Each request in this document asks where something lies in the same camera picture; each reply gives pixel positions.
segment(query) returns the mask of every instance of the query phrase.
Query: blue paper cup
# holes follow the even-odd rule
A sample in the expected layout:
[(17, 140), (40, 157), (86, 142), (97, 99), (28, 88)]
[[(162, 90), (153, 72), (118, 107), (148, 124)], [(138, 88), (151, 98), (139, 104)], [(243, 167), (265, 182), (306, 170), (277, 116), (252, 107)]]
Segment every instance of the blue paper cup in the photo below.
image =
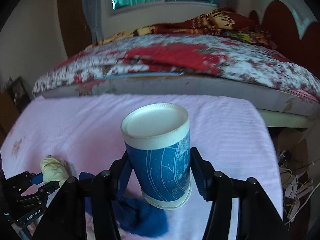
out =
[(167, 103), (139, 108), (121, 131), (142, 195), (161, 209), (183, 206), (191, 194), (188, 112)]

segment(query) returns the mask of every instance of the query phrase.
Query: headboard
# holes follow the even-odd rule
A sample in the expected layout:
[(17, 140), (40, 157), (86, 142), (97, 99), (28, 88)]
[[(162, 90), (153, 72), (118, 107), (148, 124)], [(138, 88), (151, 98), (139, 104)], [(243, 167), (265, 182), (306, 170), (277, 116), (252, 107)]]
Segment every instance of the headboard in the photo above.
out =
[[(251, 11), (249, 17), (260, 23), (256, 11)], [(320, 78), (319, 22), (311, 23), (300, 40), (291, 11), (283, 2), (275, 0), (268, 5), (261, 26), (271, 34), (279, 52)]]

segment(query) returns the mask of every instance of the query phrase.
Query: metal bolt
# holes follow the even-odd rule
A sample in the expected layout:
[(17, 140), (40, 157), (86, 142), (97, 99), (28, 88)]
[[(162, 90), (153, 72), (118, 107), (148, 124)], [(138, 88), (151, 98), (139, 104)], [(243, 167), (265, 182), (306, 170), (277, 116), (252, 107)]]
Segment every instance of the metal bolt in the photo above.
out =
[(110, 174), (111, 174), (111, 172), (109, 170), (105, 170), (105, 171), (101, 172), (101, 175), (103, 177), (108, 177), (108, 176), (110, 176)]
[(76, 178), (75, 177), (70, 177), (69, 179), (67, 179), (67, 182), (68, 183), (74, 183), (76, 181)]
[(221, 178), (223, 176), (223, 173), (221, 171), (215, 171), (213, 173), (214, 176), (218, 177), (218, 178)]
[(251, 184), (256, 184), (258, 181), (255, 179), (255, 178), (248, 178), (248, 182), (251, 183)]

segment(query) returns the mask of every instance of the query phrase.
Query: blue cloth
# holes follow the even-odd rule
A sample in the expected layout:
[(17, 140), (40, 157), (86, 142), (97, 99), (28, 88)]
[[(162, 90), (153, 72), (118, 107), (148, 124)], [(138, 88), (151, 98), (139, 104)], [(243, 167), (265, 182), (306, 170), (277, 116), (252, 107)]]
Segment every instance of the blue cloth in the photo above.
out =
[[(90, 173), (81, 172), (79, 180), (93, 177)], [(131, 234), (158, 237), (168, 231), (164, 210), (150, 205), (144, 199), (121, 197), (119, 201), (112, 201), (112, 209), (121, 228)], [(91, 198), (85, 198), (85, 211), (92, 215)]]

